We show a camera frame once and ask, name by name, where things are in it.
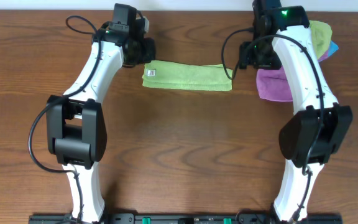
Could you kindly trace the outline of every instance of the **wooden tabletop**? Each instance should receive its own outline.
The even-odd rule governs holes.
[[[33,213],[72,210],[66,175],[49,174],[31,161],[27,137],[49,95],[61,95],[88,59],[90,36],[65,27],[78,14],[99,26],[111,11],[0,11],[0,223],[26,223]],[[221,63],[223,40],[251,26],[251,12],[143,12],[157,58],[193,65]],[[324,76],[354,122],[318,176],[308,211],[339,212],[358,223],[358,13],[311,12],[327,22],[340,47],[323,61]],[[79,29],[86,24],[74,22]],[[237,34],[226,48],[233,67]],[[280,190],[284,158],[278,132],[292,117],[291,103],[261,100],[256,71],[241,70],[229,92],[151,89],[142,65],[114,77],[103,105],[108,146],[101,161],[101,191],[110,211],[237,213],[268,210]],[[34,152],[61,168],[47,150],[45,118]]]

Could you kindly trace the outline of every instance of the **purple cloth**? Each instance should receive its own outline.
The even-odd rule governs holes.
[[[326,60],[338,49],[334,42],[331,42],[330,48],[318,59],[319,62]],[[256,74],[256,86],[261,99],[292,102],[292,95],[284,68],[279,70],[259,69]]]

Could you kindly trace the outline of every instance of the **white background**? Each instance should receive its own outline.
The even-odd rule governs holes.
[[[139,10],[251,11],[252,0],[0,0],[0,9],[106,9],[123,3]],[[283,6],[302,5],[307,11],[358,12],[358,0],[281,0]]]

